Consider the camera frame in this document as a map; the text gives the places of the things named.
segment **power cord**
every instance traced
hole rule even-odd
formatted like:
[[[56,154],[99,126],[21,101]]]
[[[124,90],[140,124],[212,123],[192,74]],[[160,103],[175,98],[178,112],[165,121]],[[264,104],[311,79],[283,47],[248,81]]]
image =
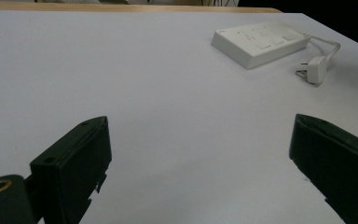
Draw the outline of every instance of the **power cord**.
[[[324,77],[327,73],[327,65],[330,63],[333,55],[341,48],[341,45],[336,41],[323,39],[315,35],[311,35],[310,38],[335,46],[327,55],[314,57],[308,63],[302,63],[307,66],[306,69],[296,71],[298,76],[305,78],[310,84],[319,85],[324,81]]]

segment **power plug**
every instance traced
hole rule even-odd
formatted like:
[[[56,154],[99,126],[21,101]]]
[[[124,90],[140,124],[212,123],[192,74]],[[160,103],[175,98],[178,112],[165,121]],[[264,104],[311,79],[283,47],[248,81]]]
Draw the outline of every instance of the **power plug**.
[[[296,74],[305,78],[310,84],[321,84],[327,73],[326,56],[313,57],[309,63],[304,63],[306,69],[296,71]]]

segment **white power strip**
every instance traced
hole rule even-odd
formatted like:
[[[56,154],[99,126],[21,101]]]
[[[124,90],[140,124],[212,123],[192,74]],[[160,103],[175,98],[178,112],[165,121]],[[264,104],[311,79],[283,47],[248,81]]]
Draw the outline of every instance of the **white power strip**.
[[[246,69],[303,49],[310,35],[281,21],[268,21],[214,32],[212,45]]]

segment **black plastic part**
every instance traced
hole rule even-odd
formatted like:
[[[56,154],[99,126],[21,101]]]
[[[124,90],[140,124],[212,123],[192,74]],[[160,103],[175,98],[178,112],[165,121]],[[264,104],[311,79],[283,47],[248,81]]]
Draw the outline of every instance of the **black plastic part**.
[[[0,177],[0,224],[8,223],[35,223],[24,179],[20,175]]]
[[[79,223],[112,160],[107,117],[86,120],[31,162],[46,223]]]
[[[0,224],[77,224],[112,160],[107,117],[86,120],[31,162],[32,174],[0,177]]]
[[[297,114],[289,157],[348,224],[358,224],[358,137]]]

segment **white table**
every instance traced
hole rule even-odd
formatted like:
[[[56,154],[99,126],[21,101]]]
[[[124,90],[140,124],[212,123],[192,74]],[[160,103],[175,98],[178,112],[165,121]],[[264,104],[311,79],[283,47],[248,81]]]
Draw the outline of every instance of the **white table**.
[[[320,87],[295,71],[331,46],[246,70],[210,45],[268,20],[341,44]],[[296,113],[358,136],[358,44],[303,14],[0,11],[0,175],[109,119],[113,161],[82,223],[343,223],[288,157]]]

